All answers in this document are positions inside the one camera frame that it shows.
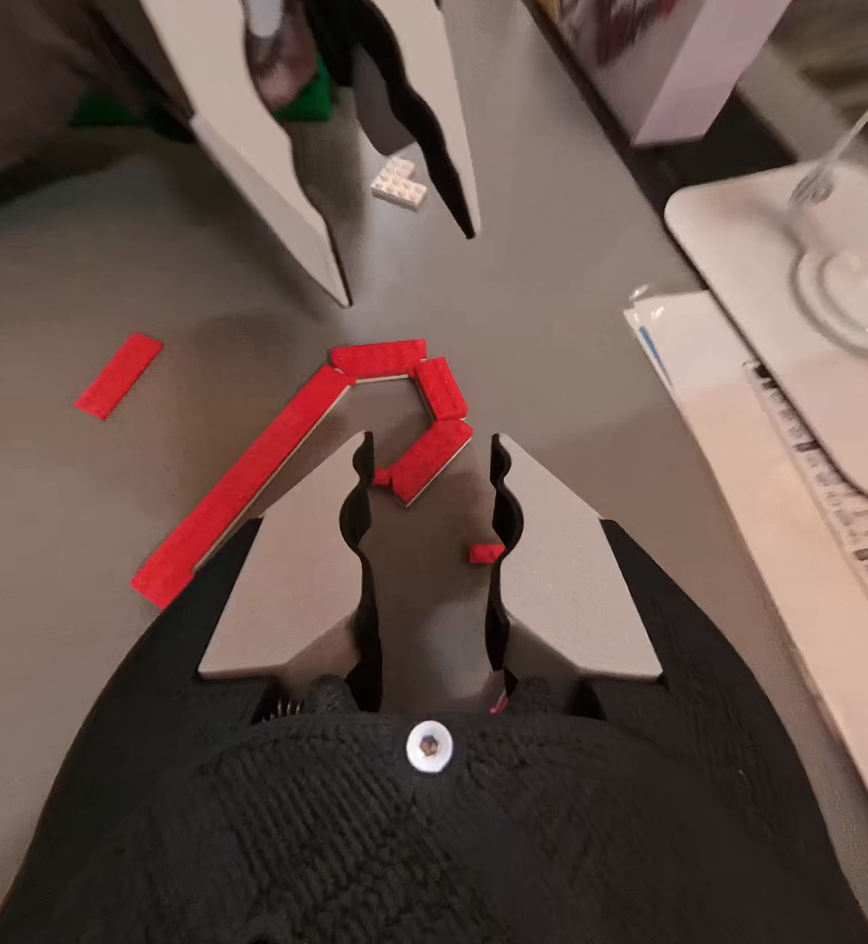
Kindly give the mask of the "wooden book stand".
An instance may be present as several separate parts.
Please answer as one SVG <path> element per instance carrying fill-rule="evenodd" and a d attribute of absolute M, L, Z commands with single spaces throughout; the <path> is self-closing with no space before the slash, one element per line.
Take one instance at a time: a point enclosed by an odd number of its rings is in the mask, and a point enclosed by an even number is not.
<path fill-rule="evenodd" d="M 823 157 L 689 187 L 676 242 L 844 477 L 868 496 L 868 167 Z"/>

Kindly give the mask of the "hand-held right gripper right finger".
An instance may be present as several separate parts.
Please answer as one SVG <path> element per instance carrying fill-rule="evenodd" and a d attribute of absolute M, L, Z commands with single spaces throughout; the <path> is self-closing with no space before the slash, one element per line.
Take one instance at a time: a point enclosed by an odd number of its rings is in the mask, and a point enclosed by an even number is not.
<path fill-rule="evenodd" d="M 515 679 L 656 680 L 662 667 L 604 520 L 509 436 L 490 443 L 490 667 Z"/>

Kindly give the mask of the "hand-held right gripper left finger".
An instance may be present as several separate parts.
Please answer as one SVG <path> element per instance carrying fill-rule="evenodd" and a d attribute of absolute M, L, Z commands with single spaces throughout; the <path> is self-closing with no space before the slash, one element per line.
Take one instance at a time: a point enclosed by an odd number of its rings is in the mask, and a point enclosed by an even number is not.
<path fill-rule="evenodd" d="M 360 547 L 374 475 L 373 435 L 360 431 L 266 509 L 199 663 L 202 678 L 272 678 L 301 701 L 333 675 L 363 711 L 378 711 L 379 616 Z"/>

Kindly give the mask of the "long red lego plate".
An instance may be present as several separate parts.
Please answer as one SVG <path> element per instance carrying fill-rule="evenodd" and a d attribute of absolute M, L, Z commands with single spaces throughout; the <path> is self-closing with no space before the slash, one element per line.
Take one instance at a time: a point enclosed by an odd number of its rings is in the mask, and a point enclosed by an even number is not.
<path fill-rule="evenodd" d="M 153 337 L 131 334 L 74 401 L 74 408 L 98 420 L 109 419 L 163 349 Z"/>

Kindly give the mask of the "green plastic bin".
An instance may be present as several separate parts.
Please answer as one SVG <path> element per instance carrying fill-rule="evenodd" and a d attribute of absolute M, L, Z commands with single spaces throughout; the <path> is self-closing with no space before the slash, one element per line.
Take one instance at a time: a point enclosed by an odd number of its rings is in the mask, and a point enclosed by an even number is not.
<path fill-rule="evenodd" d="M 333 114 L 333 82 L 320 54 L 317 69 L 309 82 L 282 110 L 272 116 L 280 124 L 321 123 Z M 69 125 L 76 128 L 115 128 L 148 126 L 156 133 L 170 131 L 176 121 L 174 115 L 161 104 L 148 106 L 144 111 L 131 110 L 109 93 L 87 90 L 72 113 Z"/>

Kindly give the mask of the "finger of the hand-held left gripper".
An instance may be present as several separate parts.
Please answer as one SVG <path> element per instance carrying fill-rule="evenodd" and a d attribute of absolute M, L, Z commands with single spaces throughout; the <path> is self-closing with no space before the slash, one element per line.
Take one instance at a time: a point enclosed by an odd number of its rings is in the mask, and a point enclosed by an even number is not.
<path fill-rule="evenodd" d="M 480 231 L 472 151 L 438 2 L 351 4 L 357 117 L 385 156 L 418 145 L 430 182 L 464 235 Z"/>
<path fill-rule="evenodd" d="M 205 152 L 335 302 L 352 304 L 330 230 L 309 202 L 286 131 L 251 79 L 238 1 L 146 1 L 145 13 L 192 109 Z"/>

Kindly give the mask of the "red lego plate frame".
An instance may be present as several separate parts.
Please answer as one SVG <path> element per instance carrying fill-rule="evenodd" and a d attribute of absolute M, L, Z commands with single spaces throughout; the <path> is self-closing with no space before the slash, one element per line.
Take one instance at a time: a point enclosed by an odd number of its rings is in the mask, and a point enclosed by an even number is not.
<path fill-rule="evenodd" d="M 276 474 L 358 384 L 409 380 L 427 407 L 426 432 L 373 485 L 408 507 L 472 440 L 469 407 L 445 357 L 425 339 L 331 348 L 304 384 L 182 522 L 133 574 L 131 587 L 164 609 L 191 582 Z"/>

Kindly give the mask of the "white lego plate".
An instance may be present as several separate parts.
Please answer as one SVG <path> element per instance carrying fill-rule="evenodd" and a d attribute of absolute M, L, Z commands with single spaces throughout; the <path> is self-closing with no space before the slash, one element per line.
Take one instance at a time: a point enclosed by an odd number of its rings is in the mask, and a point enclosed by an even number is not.
<path fill-rule="evenodd" d="M 369 192 L 392 206 L 416 212 L 428 194 L 427 186 L 416 179 L 416 171 L 413 160 L 392 155 L 371 181 Z"/>

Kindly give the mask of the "white lego box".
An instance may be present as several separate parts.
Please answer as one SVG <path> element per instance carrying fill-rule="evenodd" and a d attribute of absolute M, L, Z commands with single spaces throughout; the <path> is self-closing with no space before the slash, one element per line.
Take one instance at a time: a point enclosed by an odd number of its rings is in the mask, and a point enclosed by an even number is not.
<path fill-rule="evenodd" d="M 544 1 L 636 148 L 701 139 L 789 1 Z"/>

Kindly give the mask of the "white printed paper sheet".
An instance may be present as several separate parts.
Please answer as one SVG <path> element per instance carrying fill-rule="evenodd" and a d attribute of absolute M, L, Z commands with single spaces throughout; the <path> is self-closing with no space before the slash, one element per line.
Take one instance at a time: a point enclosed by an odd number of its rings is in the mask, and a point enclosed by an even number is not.
<path fill-rule="evenodd" d="M 864 505 L 705 291 L 631 296 L 625 319 L 698 444 L 786 644 L 868 796 L 867 561 L 839 535 L 833 491 Z"/>

